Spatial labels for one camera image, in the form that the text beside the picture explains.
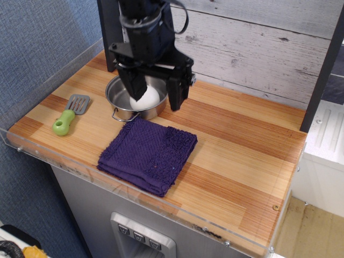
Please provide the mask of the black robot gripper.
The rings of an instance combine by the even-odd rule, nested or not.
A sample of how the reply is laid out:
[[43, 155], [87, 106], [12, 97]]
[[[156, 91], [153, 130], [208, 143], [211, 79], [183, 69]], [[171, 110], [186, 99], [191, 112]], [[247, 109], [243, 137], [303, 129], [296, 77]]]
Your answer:
[[195, 75], [193, 59], [175, 47], [172, 16], [120, 16], [120, 23], [129, 42], [113, 43], [109, 50], [127, 92], [138, 101], [147, 90], [146, 75], [166, 80], [171, 110], [178, 111]]

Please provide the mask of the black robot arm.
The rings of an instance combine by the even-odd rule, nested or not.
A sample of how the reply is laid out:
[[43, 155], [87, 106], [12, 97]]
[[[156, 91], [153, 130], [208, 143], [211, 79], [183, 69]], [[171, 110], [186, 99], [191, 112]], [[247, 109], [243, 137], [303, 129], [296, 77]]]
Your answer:
[[119, 1], [122, 27], [128, 43], [113, 43], [109, 50], [129, 95], [136, 101], [147, 90], [146, 76], [166, 82], [170, 107], [180, 109], [196, 81], [194, 61], [175, 47], [170, 5], [184, 8], [180, 1]]

